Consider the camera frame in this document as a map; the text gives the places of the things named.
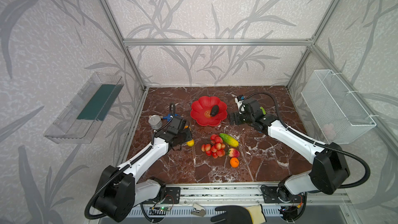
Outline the yellow fake corn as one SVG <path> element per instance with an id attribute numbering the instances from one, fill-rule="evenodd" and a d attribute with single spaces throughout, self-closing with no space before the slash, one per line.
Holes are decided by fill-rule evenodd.
<path id="1" fill-rule="evenodd" d="M 190 140 L 190 141 L 186 142 L 186 145 L 189 147 L 194 146 L 194 140 Z"/>

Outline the green yellow fake cucumber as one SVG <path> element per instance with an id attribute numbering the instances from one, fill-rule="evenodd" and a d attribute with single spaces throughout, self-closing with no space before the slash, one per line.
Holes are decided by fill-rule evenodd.
<path id="1" fill-rule="evenodd" d="M 238 147 L 239 142 L 233 138 L 232 136 L 225 134 L 225 133 L 220 133 L 219 136 L 222 138 L 222 140 L 228 144 L 231 147 Z"/>

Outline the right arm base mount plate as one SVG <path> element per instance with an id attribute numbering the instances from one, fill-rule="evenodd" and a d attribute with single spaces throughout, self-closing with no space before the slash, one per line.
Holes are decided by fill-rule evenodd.
<path id="1" fill-rule="evenodd" d="M 303 202 L 303 197 L 305 196 L 303 193 L 293 195 L 285 187 L 262 185 L 260 190 L 265 203 L 299 204 Z"/>

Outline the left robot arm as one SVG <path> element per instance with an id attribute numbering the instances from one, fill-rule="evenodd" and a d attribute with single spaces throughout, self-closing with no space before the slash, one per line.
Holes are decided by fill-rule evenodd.
<path id="1" fill-rule="evenodd" d="M 85 218 L 109 217 L 119 223 L 133 207 L 150 199 L 162 198 L 163 181 L 148 179 L 139 183 L 138 180 L 158 159 L 192 139 L 187 121 L 180 116 L 172 117 L 133 158 L 116 167 L 108 166 L 102 172 L 95 193 L 85 207 Z"/>

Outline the dark fake avocado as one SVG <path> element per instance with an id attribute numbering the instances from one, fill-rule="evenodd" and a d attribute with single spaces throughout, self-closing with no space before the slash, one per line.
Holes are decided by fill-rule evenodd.
<path id="1" fill-rule="evenodd" d="M 215 117 L 216 115 L 218 115 L 218 113 L 219 113 L 219 106 L 214 105 L 210 110 L 210 116 Z"/>

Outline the black gloved hand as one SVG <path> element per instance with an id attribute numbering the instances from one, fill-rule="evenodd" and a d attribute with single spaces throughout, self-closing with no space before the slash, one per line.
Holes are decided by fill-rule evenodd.
<path id="1" fill-rule="evenodd" d="M 252 224 L 252 218 L 249 211 L 241 206 L 227 205 L 215 208 L 215 211 L 221 212 L 213 216 L 210 221 L 215 224 Z"/>

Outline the fake orange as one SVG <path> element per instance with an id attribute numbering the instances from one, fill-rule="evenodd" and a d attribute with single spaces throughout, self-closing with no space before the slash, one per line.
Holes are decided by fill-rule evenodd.
<path id="1" fill-rule="evenodd" d="M 232 168 L 237 168 L 239 166 L 239 160 L 236 157 L 231 158 L 230 159 L 230 166 Z"/>

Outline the red fake grape bunch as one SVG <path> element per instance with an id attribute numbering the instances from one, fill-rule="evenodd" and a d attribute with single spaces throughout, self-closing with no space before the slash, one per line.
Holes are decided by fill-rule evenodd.
<path id="1" fill-rule="evenodd" d="M 226 144 L 223 139 L 217 135 L 211 135 L 209 140 L 206 140 L 205 143 L 201 146 L 201 151 L 204 152 L 207 156 L 212 156 L 213 158 L 224 157 L 226 155 Z"/>

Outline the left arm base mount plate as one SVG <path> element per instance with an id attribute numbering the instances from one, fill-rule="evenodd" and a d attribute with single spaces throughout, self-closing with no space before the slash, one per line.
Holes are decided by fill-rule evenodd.
<path id="1" fill-rule="evenodd" d="M 181 196 L 180 187 L 165 187 L 161 189 L 161 204 L 178 204 Z"/>

